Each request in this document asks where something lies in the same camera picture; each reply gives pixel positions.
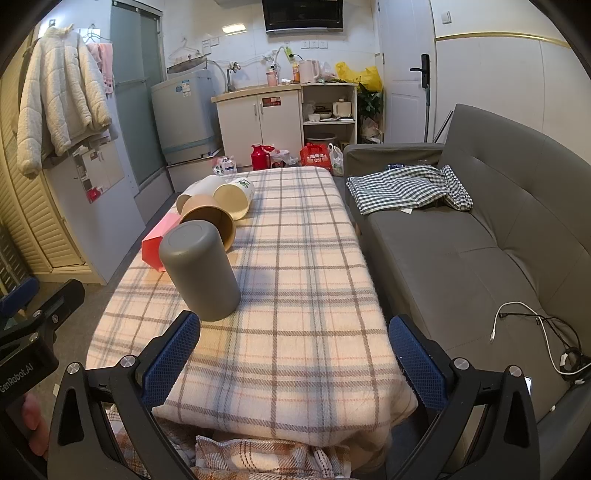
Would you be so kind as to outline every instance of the table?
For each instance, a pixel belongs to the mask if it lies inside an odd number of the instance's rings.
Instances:
[[[243,174],[255,198],[228,252],[242,301],[201,338],[157,417],[238,436],[380,456],[417,400],[389,344],[374,285],[335,183],[316,167]],[[140,254],[109,302],[87,368],[139,354],[186,308]]]

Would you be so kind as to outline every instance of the potted plant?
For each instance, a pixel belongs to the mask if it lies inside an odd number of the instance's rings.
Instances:
[[[371,142],[371,140],[367,140],[362,135],[363,124],[369,123],[369,121],[366,121],[366,119],[369,119],[372,122],[374,122],[375,129],[378,129],[379,119],[382,115],[383,108],[384,94],[382,92],[371,92],[363,83],[360,83],[359,92],[357,93],[357,116],[359,138],[362,139],[362,142]]]

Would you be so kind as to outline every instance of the yellow plastic bag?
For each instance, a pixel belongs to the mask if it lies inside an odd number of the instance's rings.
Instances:
[[[381,92],[384,88],[377,67],[370,67],[362,72],[356,72],[351,70],[344,61],[341,61],[335,65],[335,69],[341,80],[348,83],[363,83],[370,92]]]

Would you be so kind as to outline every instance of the gray sofa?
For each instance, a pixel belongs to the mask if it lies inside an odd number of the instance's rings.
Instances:
[[[389,163],[449,164],[474,208],[362,216],[347,192],[378,291],[451,358],[494,371],[516,364],[532,378],[542,478],[552,478],[591,423],[591,381],[569,388],[534,319],[499,320],[489,339],[497,309],[519,300],[571,323],[591,356],[591,166],[531,128],[466,105],[457,105],[444,145],[345,149],[346,178]],[[564,347],[548,338],[558,365]],[[471,432],[464,438],[465,449]]]

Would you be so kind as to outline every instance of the cabinet door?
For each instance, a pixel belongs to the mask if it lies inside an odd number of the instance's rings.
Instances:
[[[263,143],[275,145],[280,150],[289,150],[292,157],[299,157],[302,141],[298,92],[267,93],[259,95],[258,101]]]
[[[262,144],[259,106],[256,96],[226,100],[217,104],[225,154],[234,156],[239,167],[252,165],[252,145]]]

